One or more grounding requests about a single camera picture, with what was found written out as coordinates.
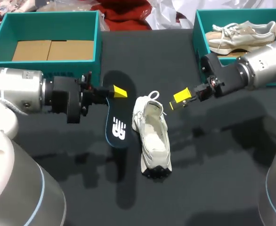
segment screw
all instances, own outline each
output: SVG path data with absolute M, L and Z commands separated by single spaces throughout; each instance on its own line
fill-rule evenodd
M 30 107 L 30 104 L 29 103 L 24 103 L 24 107 L 28 108 L 28 107 Z

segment black insole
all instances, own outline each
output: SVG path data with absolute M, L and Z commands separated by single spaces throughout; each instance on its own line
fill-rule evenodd
M 132 130 L 132 114 L 137 98 L 132 79 L 120 71 L 105 74 L 102 86 L 115 85 L 127 92 L 127 98 L 107 98 L 109 109 L 106 120 L 106 140 L 114 148 L 124 149 L 129 145 Z

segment beige sneaker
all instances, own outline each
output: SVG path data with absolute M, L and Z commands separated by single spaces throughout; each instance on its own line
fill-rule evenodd
M 225 27 L 212 26 L 213 32 L 206 33 L 209 49 L 221 55 L 228 55 L 236 49 L 251 52 L 274 42 L 276 23 L 252 24 L 246 21 L 242 24 L 228 24 Z

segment sneaker outsole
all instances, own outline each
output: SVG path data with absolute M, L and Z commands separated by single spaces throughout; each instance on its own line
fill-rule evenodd
M 156 166 L 155 168 L 147 168 L 143 173 L 149 179 L 161 179 L 168 177 L 171 171 L 168 168 L 163 168 L 162 166 Z

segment cardboard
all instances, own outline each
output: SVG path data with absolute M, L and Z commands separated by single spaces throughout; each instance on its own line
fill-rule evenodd
M 50 40 L 19 41 L 12 61 L 45 61 L 50 45 Z
M 245 55 L 246 51 L 236 51 L 236 52 L 231 52 L 229 53 L 228 55 L 225 55 L 225 56 L 222 56 L 222 55 L 219 55 L 218 58 L 224 58 L 224 57 L 235 57 L 235 58 L 238 58 L 238 57 L 241 57 L 243 55 Z
M 93 60 L 94 41 L 19 41 L 12 61 Z
M 92 60 L 94 41 L 52 41 L 48 60 Z

